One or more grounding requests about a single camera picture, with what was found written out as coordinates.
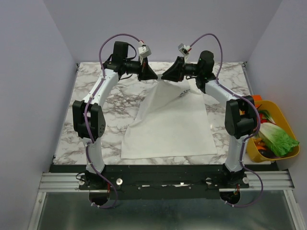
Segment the white t-shirt with flower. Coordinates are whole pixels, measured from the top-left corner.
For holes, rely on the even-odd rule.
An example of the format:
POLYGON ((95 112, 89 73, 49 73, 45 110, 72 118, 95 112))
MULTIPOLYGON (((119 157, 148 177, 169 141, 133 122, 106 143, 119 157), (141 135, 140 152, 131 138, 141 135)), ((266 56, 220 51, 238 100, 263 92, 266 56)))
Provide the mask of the white t-shirt with flower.
POLYGON ((121 144, 124 159, 216 153, 203 95, 190 81, 153 86, 121 144))

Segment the round blue orange brooch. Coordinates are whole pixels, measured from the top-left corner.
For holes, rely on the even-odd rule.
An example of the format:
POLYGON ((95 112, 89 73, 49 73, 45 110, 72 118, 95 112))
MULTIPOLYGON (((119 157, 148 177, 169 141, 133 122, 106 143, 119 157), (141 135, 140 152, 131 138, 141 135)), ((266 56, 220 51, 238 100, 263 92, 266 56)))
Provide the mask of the round blue orange brooch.
POLYGON ((162 76, 163 76, 163 75, 158 75, 158 76, 157 76, 157 80, 158 80, 158 81, 161 81, 161 80, 162 80, 162 76))

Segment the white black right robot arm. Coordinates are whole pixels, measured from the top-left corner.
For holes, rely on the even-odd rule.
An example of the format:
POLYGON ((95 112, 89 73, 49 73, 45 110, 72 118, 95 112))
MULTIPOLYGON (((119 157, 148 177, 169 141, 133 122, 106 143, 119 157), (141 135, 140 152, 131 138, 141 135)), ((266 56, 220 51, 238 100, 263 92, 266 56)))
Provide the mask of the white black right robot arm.
POLYGON ((173 82, 183 79, 195 79, 197 88, 213 97, 225 107, 224 126, 230 135, 228 154, 218 184, 227 188, 240 184, 245 177, 244 154, 246 144, 258 125, 259 115, 251 96, 237 95, 234 91, 219 83, 213 73, 214 55, 202 51, 196 64, 186 63, 183 57, 177 57, 174 64, 162 75, 162 80, 173 82))

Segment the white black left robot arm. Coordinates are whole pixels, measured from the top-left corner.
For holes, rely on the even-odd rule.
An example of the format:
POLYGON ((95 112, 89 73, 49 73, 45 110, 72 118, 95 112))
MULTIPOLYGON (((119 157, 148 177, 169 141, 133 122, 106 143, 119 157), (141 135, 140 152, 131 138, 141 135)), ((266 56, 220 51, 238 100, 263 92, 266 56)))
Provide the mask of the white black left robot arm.
POLYGON ((160 80, 148 64, 148 56, 151 54, 149 47, 139 41, 139 47, 135 49, 135 55, 139 58, 135 61, 128 56, 128 49, 131 44, 116 41, 113 52, 101 64, 102 72, 94 87, 81 101, 74 101, 72 105, 73 128, 81 138, 87 159, 84 182, 89 182, 95 189, 102 189, 104 186, 117 191, 121 188, 117 180, 108 179, 103 175, 105 163, 102 157, 101 137, 106 128, 106 121, 102 107, 124 74, 136 74, 138 80, 160 80))

